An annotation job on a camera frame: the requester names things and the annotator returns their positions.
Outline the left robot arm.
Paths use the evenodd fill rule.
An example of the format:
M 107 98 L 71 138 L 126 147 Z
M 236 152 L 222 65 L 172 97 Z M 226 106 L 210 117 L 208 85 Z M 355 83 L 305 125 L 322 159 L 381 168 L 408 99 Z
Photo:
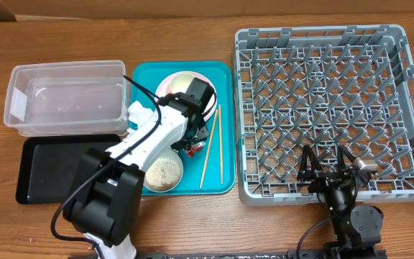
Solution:
M 80 159 L 69 197 L 56 211 L 90 243 L 98 258 L 134 258 L 129 239 L 142 197 L 146 171 L 165 151 L 186 149 L 208 136 L 204 112 L 214 94 L 176 93 L 154 102 L 143 125 L 105 151 L 90 149 Z

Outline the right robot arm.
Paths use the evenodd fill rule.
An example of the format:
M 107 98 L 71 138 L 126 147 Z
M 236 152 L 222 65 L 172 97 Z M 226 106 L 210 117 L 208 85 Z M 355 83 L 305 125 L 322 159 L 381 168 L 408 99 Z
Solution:
M 377 164 L 354 156 L 344 145 L 336 147 L 336 161 L 336 170 L 324 171 L 311 147 L 303 146 L 297 180 L 309 183 L 308 192 L 316 195 L 319 204 L 328 212 L 328 218 L 303 234 L 296 247 L 296 257 L 386 258 L 386 252 L 376 248 L 381 242 L 382 210 L 357 204 L 359 190 L 377 172 Z M 335 240 L 325 243 L 320 250 L 303 252 L 301 246 L 305 238 L 327 222 L 332 223 Z

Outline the rice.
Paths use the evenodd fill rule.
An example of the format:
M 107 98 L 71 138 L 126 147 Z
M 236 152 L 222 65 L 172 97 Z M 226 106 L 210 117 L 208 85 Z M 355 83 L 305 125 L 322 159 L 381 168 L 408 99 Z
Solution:
M 146 186 L 152 191 L 168 191 L 181 179 L 180 166 L 175 160 L 158 158 L 145 175 Z

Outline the red snack wrapper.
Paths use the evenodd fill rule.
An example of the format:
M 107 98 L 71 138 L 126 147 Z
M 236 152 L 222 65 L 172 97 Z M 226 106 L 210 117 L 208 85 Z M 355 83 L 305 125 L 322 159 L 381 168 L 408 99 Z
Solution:
M 204 141 L 198 142 L 196 144 L 191 145 L 188 149 L 184 149 L 184 152 L 188 157 L 192 158 L 195 154 L 202 151 L 205 144 L 206 143 Z

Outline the white napkin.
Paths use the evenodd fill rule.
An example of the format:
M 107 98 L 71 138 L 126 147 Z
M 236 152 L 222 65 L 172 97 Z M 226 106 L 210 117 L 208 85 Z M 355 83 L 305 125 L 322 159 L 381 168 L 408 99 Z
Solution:
M 143 107 L 138 101 L 130 105 L 128 112 L 129 121 L 137 128 L 129 131 L 123 143 L 132 146 L 140 140 L 145 141 L 155 131 L 159 115 L 156 111 Z

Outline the grey bowl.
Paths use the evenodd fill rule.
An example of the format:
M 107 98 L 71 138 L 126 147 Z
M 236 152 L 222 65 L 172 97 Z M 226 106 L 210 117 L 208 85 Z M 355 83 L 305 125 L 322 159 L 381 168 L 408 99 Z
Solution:
M 144 187 L 155 193 L 174 189 L 183 177 L 183 162 L 178 153 L 166 149 L 145 173 Z

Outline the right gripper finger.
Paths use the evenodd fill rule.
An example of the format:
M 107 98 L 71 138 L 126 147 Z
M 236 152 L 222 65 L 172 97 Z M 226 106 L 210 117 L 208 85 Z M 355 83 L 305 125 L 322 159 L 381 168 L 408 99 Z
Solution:
M 339 144 L 337 145 L 337 170 L 339 173 L 346 170 L 344 158 L 348 158 L 351 163 L 355 161 L 355 156 L 344 145 Z
M 304 145 L 298 175 L 319 175 L 322 172 L 323 168 L 310 145 Z

